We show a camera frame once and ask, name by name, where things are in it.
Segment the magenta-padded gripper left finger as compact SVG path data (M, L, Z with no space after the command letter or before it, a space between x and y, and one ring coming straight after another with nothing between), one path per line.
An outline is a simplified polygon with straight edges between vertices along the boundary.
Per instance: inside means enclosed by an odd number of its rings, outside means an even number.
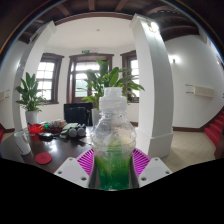
M54 174L78 186L88 188L93 171L94 150L89 149L77 158L68 157Z

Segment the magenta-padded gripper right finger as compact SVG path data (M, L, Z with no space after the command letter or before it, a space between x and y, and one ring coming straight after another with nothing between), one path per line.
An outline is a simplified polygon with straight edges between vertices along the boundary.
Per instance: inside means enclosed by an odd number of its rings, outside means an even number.
M172 171L159 157L150 158L139 149L132 152L132 187L139 188L170 175Z

